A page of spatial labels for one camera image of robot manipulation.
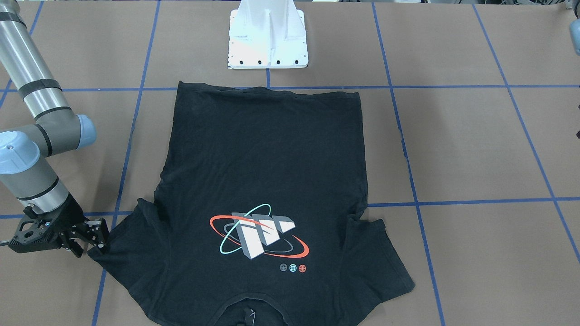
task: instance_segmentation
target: blue cap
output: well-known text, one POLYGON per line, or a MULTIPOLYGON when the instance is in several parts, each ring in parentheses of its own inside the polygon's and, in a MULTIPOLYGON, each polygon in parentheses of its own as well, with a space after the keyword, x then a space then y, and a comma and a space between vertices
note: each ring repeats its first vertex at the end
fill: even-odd
POLYGON ((570 37, 572 37, 572 44, 574 44, 576 54, 580 56, 580 19, 570 23, 570 37))
POLYGON ((95 125, 86 115, 77 114, 77 117, 81 122, 81 140, 77 147, 77 149, 79 149, 89 146, 97 140, 97 129, 95 129, 95 125))
POLYGON ((0 132, 0 174, 11 175, 30 169, 40 158, 40 149, 20 131, 0 132))

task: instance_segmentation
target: white base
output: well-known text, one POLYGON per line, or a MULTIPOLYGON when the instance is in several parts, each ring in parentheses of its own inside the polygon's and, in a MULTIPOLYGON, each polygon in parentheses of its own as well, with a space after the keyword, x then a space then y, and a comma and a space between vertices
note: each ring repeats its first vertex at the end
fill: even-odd
MULTIPOLYGON (((304 12, 297 11, 304 25, 304 12)), ((237 9, 231 11, 230 29, 237 13, 237 9)), ((229 69, 289 69, 308 66, 306 37, 290 40, 278 39, 274 42, 277 46, 270 48, 271 40, 262 39, 268 36, 270 33, 264 33, 258 40, 230 37, 227 67, 229 69)))

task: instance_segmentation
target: black t-shirt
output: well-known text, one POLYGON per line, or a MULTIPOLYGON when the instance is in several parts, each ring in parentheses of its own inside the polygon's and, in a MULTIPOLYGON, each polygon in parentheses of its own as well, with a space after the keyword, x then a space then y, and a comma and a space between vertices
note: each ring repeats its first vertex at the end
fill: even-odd
POLYGON ((357 93, 180 82, 154 203, 89 255, 162 325, 357 325, 414 287, 360 220, 362 129, 357 93))

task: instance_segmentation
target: t-shirt logo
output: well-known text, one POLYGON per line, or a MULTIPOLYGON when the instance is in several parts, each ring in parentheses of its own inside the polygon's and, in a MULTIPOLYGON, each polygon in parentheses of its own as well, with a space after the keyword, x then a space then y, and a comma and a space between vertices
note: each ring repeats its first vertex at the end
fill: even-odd
POLYGON ((292 235, 293 239, 280 236, 296 227, 294 221, 287 216, 272 215, 271 213, 272 207, 269 204, 262 204, 254 207, 247 213, 234 212, 231 215, 216 215, 212 217, 209 220, 209 225, 216 233, 223 237, 219 247, 220 252, 224 255, 229 255, 241 249, 244 255, 250 259, 254 259, 261 254, 284 258, 306 257, 310 249, 304 241, 295 235, 292 235), (261 207, 269 208, 267 215, 253 213, 261 207), (232 223, 223 226, 225 234, 218 231, 215 226, 215 222, 221 219, 233 220, 232 223), (237 238, 232 235, 233 231, 237 233, 237 238), (224 251, 226 240, 230 240, 239 247, 234 250, 224 251), (279 240, 286 242, 287 248, 285 250, 272 251, 264 249, 264 246, 268 247, 279 240), (293 253, 295 252, 295 247, 292 243, 296 241, 302 246, 301 253, 293 253))

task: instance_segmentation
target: white plastic bracket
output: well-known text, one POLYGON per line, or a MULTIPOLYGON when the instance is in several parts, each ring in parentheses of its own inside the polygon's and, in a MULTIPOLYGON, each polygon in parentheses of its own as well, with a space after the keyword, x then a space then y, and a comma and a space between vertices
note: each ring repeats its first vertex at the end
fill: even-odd
POLYGON ((228 68, 304 68, 304 12, 292 0, 241 0, 230 15, 228 68))

